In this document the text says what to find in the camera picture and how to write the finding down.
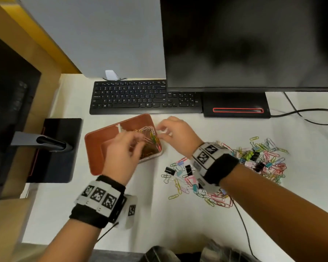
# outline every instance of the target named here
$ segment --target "right hand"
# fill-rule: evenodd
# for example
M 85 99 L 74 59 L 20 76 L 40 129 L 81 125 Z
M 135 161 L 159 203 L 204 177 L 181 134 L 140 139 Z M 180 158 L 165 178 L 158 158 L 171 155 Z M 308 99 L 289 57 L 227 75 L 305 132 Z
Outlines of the right hand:
M 158 138 L 166 141 L 187 158 L 191 158 L 197 148 L 204 143 L 186 122 L 177 117 L 163 119 L 157 126 L 157 130 L 166 129 L 166 133 L 158 134 Z

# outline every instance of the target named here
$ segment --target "gray wall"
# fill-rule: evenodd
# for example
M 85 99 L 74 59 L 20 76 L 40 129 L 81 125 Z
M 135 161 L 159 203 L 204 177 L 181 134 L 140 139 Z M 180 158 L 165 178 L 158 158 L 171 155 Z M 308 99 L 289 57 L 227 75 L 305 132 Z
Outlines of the gray wall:
M 21 0 L 86 77 L 165 78 L 159 0 Z

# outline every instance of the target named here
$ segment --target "pile of paper clips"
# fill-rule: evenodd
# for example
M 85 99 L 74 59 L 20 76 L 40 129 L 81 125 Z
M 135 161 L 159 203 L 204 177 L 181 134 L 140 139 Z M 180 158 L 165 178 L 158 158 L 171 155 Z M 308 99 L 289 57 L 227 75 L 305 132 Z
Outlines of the pile of paper clips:
M 256 140 L 259 140 L 258 136 L 250 138 L 251 147 L 239 147 L 237 149 L 231 149 L 220 141 L 216 141 L 216 143 L 229 149 L 232 155 L 246 167 L 280 185 L 281 178 L 285 177 L 284 170 L 287 169 L 285 158 L 281 157 L 280 152 L 289 154 L 288 151 L 278 148 L 270 138 L 260 143 L 254 143 Z M 198 197 L 203 198 L 211 207 L 230 208 L 233 206 L 233 201 L 223 189 L 220 189 L 216 194 L 207 193 L 193 176 L 194 171 L 195 169 L 189 164 L 186 157 L 172 163 L 170 167 L 166 167 L 165 174 L 162 175 L 164 183 L 172 182 L 177 189 L 177 194 L 171 195 L 169 199 L 178 198 L 183 193 L 190 194 L 193 192 Z
M 159 140 L 158 137 L 156 136 L 156 132 L 152 126 L 144 126 L 143 128 L 140 128 L 139 130 L 134 130 L 138 131 L 144 134 L 143 140 L 146 144 L 155 144 L 157 147 L 158 151 L 161 151 L 161 147 L 159 145 Z

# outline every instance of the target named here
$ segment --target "brown tray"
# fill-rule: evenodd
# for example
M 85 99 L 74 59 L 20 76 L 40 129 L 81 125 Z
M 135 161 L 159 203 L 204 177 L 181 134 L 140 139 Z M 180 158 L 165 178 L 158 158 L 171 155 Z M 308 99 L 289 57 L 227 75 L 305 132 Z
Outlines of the brown tray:
M 85 145 L 86 145 L 86 152 L 87 158 L 89 160 L 89 167 L 90 172 L 92 175 L 100 175 L 103 170 L 107 147 L 114 139 L 114 137 L 119 133 L 117 125 L 120 124 L 122 128 L 126 131 L 134 131 L 139 130 L 145 126 L 152 126 L 154 131 L 157 135 L 155 130 L 155 126 L 153 124 L 152 118 L 150 114 L 142 114 L 110 126 L 100 128 L 99 130 L 89 132 L 85 135 Z M 149 159 L 158 157 L 162 154 L 162 144 L 159 141 L 160 152 L 157 151 L 156 153 L 142 158 L 140 163 L 147 161 Z

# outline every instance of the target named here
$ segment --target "hand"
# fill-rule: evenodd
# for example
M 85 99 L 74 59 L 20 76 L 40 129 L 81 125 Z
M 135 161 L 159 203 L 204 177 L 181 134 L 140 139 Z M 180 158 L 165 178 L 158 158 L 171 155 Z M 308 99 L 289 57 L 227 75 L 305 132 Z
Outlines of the hand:
M 158 138 L 166 141 L 187 158 L 191 158 L 197 148 L 203 144 L 193 129 L 177 117 L 170 116 L 158 124 L 157 130 L 165 131 L 165 129 L 167 129 L 166 133 L 158 134 Z
M 134 173 L 145 142 L 140 132 L 121 132 L 107 147 L 105 166 L 102 175 L 108 176 L 126 186 Z M 133 152 L 130 146 L 135 145 Z

